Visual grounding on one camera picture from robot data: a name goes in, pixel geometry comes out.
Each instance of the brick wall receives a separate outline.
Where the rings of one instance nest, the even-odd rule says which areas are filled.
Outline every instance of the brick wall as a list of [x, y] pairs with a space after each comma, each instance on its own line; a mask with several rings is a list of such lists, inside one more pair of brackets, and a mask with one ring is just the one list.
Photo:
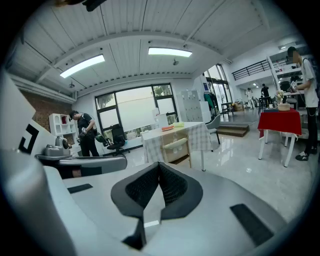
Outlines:
[[[33, 120], [50, 132], [49, 116], [53, 113], [68, 115], [72, 111], [72, 105], [43, 97], [34, 93], [21, 91], [27, 101], [34, 107]], [[64, 135], [69, 144], [74, 144], [72, 134]]]

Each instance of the ceiling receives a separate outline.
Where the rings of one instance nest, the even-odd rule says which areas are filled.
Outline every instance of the ceiling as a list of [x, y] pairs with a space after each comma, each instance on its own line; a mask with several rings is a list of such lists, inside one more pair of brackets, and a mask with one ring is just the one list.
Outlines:
[[[9, 72], [66, 95], [144, 78], [195, 78], [292, 32], [289, 22], [275, 22], [274, 10], [263, 2], [107, 0], [92, 12], [82, 4], [58, 8], [48, 2], [25, 25], [24, 44], [18, 41]], [[187, 49], [192, 55], [148, 55], [149, 47]], [[60, 76], [100, 54], [105, 62]]]

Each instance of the fluorescent light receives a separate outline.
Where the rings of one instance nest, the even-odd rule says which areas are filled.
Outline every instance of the fluorescent light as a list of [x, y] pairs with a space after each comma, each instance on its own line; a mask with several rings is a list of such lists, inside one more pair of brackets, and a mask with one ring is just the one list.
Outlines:
[[175, 55], [182, 57], [189, 57], [192, 54], [191, 51], [177, 50], [171, 48], [162, 47], [149, 47], [149, 55]]
[[60, 76], [62, 76], [63, 78], [66, 78], [68, 76], [71, 76], [72, 74], [80, 71], [80, 70], [83, 70], [87, 67], [90, 67], [94, 64], [97, 64], [97, 63], [100, 63], [100, 62], [104, 62], [105, 59], [104, 59], [104, 56], [103, 55], [99, 55], [99, 56], [96, 56], [96, 57], [93, 57], [93, 58], [90, 58], [90, 59], [87, 59], [69, 69], [67, 69], [66, 71], [62, 72], [60, 74]]

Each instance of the staircase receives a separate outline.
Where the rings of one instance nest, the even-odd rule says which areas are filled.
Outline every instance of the staircase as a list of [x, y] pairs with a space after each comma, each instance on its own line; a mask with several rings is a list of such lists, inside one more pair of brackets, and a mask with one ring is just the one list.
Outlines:
[[221, 122], [219, 128], [217, 129], [218, 134], [230, 135], [236, 137], [243, 137], [249, 132], [250, 128], [248, 124], [235, 124], [228, 122]]

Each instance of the black shirt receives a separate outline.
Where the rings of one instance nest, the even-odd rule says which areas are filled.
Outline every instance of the black shirt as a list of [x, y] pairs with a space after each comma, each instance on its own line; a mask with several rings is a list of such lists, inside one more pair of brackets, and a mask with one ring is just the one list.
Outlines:
[[261, 92], [263, 93], [264, 97], [269, 97], [268, 87], [262, 87]]
[[84, 128], [87, 128], [88, 127], [88, 125], [90, 124], [90, 121], [92, 120], [93, 118], [90, 116], [90, 115], [88, 115], [88, 114], [86, 114], [86, 113], [84, 113], [81, 117], [80, 117], [80, 119], [78, 120], [78, 129], [79, 129], [79, 134], [80, 133], [82, 133], [82, 128], [84, 127]]

